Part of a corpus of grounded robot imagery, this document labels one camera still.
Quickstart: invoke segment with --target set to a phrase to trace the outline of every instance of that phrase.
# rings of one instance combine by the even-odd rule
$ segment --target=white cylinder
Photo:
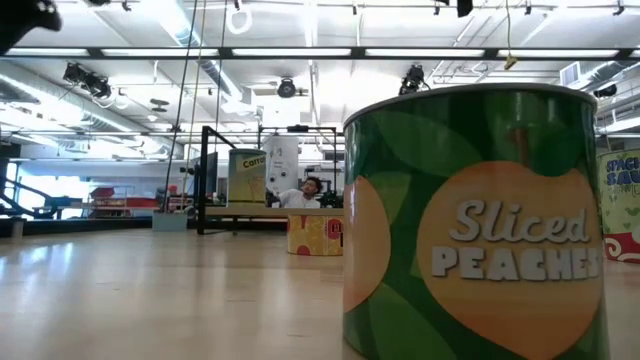
[[[278,195],[298,188],[298,138],[272,135],[264,142],[267,189]]]

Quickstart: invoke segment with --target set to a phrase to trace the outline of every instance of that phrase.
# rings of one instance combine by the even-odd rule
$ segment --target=can lid
[[[266,155],[267,153],[258,149],[231,149],[229,154]]]
[[[440,89],[429,90],[429,91],[420,91],[420,92],[408,94],[408,95],[400,95],[400,96],[393,97],[391,99],[377,102],[349,116],[349,118],[344,122],[344,128],[346,129],[347,126],[351,124],[351,122],[353,122],[355,119],[357,119],[358,117],[362,116],[365,113],[378,110],[383,106],[391,105],[397,102],[414,100],[419,98],[428,98],[433,96],[450,95],[450,94],[456,94],[456,93],[468,93],[468,92],[491,91],[491,90],[524,91],[524,92],[545,91],[545,92],[555,92],[562,95],[575,96],[591,104],[594,107],[594,114],[598,106],[598,103],[591,95],[584,93],[582,91],[569,89],[564,86],[549,85],[549,84],[535,84],[535,83],[498,83],[498,84],[460,85],[460,86],[452,86],[452,87],[440,88]]]

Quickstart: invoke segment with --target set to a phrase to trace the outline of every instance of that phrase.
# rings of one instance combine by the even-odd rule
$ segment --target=hanging hook
[[[624,4],[622,3],[622,0],[618,0],[618,10],[613,13],[613,16],[620,16],[624,12],[624,10]]]
[[[253,15],[251,14],[251,9],[248,6],[244,6],[242,4],[242,0],[234,0],[233,3],[235,5],[236,11],[227,16],[227,28],[229,29],[229,31],[231,31],[232,34],[235,35],[246,33],[253,25]],[[238,28],[233,24],[233,16],[242,13],[244,13],[244,16],[246,18],[244,21],[244,25]]]

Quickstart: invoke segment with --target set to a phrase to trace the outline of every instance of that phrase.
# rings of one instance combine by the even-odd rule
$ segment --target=man
[[[317,209],[320,203],[314,197],[322,191],[322,182],[317,177],[310,176],[305,180],[301,190],[291,189],[283,191],[278,198],[280,207],[288,209]]]

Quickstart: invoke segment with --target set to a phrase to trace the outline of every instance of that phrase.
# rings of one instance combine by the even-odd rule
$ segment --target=can label
[[[265,206],[266,155],[231,154],[228,206]]]
[[[640,150],[598,158],[606,257],[640,263]]]
[[[343,331],[365,357],[609,358],[593,109],[517,95],[345,129]]]

